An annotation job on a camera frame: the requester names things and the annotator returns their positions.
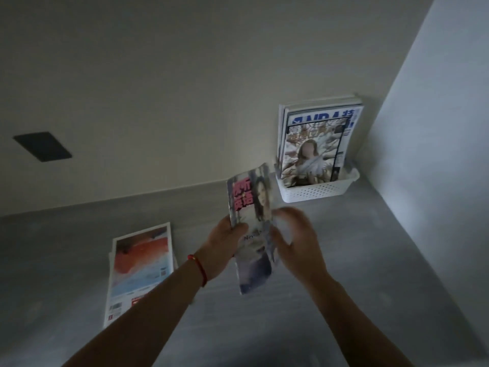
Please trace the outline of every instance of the hand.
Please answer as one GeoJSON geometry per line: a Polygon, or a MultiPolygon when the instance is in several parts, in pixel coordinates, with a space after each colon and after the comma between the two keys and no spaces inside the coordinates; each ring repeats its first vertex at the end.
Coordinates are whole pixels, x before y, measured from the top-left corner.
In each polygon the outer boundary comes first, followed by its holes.
{"type": "Polygon", "coordinates": [[[223,218],[212,229],[207,241],[197,250],[195,257],[202,264],[207,280],[216,278],[238,248],[238,240],[248,231],[248,224],[237,224],[231,228],[229,216],[223,218]]]}
{"type": "Polygon", "coordinates": [[[285,220],[292,233],[292,243],[289,245],[276,227],[270,230],[271,238],[277,245],[278,254],[286,268],[306,288],[329,277],[316,232],[308,217],[293,207],[273,210],[273,215],[285,220]]]}

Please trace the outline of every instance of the right hand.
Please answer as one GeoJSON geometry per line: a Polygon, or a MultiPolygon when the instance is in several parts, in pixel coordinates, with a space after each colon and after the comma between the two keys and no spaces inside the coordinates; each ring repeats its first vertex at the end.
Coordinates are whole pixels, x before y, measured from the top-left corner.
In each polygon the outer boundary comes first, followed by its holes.
{"type": "Polygon", "coordinates": [[[276,227],[270,230],[284,265],[306,287],[314,286],[329,276],[326,270],[317,235],[308,217],[294,207],[273,210],[273,215],[283,219],[292,233],[292,243],[285,242],[276,227]]]}

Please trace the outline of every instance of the left hand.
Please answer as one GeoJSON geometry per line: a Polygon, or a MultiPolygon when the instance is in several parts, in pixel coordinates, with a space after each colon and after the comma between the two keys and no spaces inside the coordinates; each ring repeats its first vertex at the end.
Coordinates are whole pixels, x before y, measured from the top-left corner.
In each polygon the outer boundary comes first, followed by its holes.
{"type": "Polygon", "coordinates": [[[248,224],[237,224],[231,228],[229,216],[223,218],[212,229],[204,244],[197,250],[195,257],[202,264],[207,280],[216,278],[227,265],[238,248],[239,239],[248,231],[248,224]]]}

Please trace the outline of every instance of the red string bracelet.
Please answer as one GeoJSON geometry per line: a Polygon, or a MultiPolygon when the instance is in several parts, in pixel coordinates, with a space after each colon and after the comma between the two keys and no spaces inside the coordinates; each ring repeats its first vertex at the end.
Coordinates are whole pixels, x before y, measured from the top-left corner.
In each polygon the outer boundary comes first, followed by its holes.
{"type": "Polygon", "coordinates": [[[200,269],[200,272],[202,273],[202,277],[203,277],[203,280],[202,280],[202,287],[204,287],[206,284],[207,284],[207,274],[205,273],[205,270],[204,270],[204,267],[202,266],[202,264],[200,263],[199,259],[197,259],[195,256],[193,256],[192,254],[191,255],[188,255],[187,256],[187,259],[189,260],[195,260],[195,262],[197,263],[197,266],[199,267],[200,269]]]}

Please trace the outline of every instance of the gray concrete surface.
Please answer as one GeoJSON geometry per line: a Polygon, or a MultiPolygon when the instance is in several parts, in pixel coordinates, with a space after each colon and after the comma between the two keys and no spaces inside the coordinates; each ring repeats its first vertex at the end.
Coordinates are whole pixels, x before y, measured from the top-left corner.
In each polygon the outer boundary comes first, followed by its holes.
{"type": "MultiPolygon", "coordinates": [[[[480,341],[366,179],[344,196],[295,205],[317,229],[329,271],[416,365],[485,364],[480,341]]],[[[217,182],[2,218],[0,365],[61,365],[101,330],[113,237],[170,221],[181,261],[226,214],[217,182]]],[[[156,365],[346,362],[283,266],[240,296],[230,263],[197,294],[156,365]]]]}

